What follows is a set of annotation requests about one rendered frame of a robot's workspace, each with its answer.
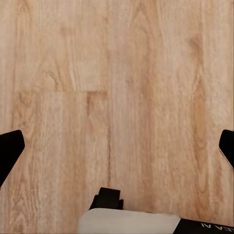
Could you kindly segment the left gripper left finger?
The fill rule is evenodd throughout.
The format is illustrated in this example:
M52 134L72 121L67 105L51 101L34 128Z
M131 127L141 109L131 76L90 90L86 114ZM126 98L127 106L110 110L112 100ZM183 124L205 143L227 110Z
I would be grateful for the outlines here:
M21 130L0 135L0 187L25 148Z

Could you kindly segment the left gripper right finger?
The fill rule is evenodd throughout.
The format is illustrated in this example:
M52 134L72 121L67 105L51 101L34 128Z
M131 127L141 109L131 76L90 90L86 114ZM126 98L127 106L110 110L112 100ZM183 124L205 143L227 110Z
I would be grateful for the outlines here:
M234 168L234 132L228 130L222 131L219 148Z

